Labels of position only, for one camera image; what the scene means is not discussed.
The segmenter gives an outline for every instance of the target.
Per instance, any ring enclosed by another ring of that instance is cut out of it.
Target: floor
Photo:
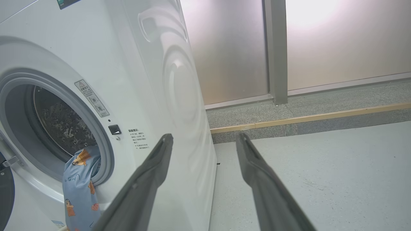
[[[411,229],[411,121],[253,140],[319,231]],[[215,145],[210,231],[258,231],[235,143]]]
[[[242,125],[360,109],[411,101],[411,79],[289,97],[287,104],[272,101],[207,110],[210,128]]]

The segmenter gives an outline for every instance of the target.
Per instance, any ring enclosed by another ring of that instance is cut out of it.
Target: blue cloth
[[[91,182],[100,166],[100,151],[89,146],[77,151],[66,163],[63,173],[63,194],[66,225],[70,231],[90,231],[101,212]]]

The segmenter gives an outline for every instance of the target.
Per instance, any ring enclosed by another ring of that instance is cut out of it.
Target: sticker
[[[144,132],[140,131],[139,129],[128,129],[128,131],[136,149],[140,150],[150,148],[148,146],[147,137],[145,136]]]
[[[60,7],[60,9],[64,9],[66,7],[68,7],[71,4],[74,4],[76,2],[78,2],[80,0],[57,0],[58,6]]]
[[[106,110],[103,103],[94,94],[93,90],[88,86],[84,80],[80,80],[74,83],[76,87],[81,91],[81,93],[88,99],[88,101],[93,105],[94,109],[100,115],[100,117],[109,116],[110,113]]]
[[[64,227],[65,225],[63,224],[63,222],[58,222],[58,221],[53,221],[51,220],[59,229],[61,229],[62,227]]]

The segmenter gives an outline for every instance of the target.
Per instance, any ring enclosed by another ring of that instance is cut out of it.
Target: wooden trim strip
[[[376,107],[353,109],[353,110],[347,110],[347,111],[324,113],[324,114],[318,114],[318,115],[308,115],[308,116],[289,118],[289,119],[274,120],[274,121],[268,121],[268,122],[259,122],[259,123],[254,123],[254,124],[213,128],[211,129],[211,134],[222,133],[222,132],[243,131],[243,130],[260,128],[260,127],[272,127],[272,126],[278,126],[278,125],[310,122],[310,121],[317,121],[317,120],[327,120],[327,119],[341,118],[341,117],[347,117],[347,116],[358,116],[358,115],[365,115],[365,114],[376,113],[376,112],[394,111],[394,110],[409,109],[409,108],[411,108],[411,103],[390,104],[390,105],[384,105],[384,106],[376,106]]]

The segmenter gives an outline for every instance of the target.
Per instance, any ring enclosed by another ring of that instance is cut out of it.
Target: front-loading washing machine
[[[0,9],[0,152],[22,191],[6,230],[33,220],[18,193],[48,222],[31,230],[65,224],[64,164],[85,146],[100,150],[92,181],[104,211],[165,133],[173,152],[149,230],[208,230],[217,159],[179,0]]]

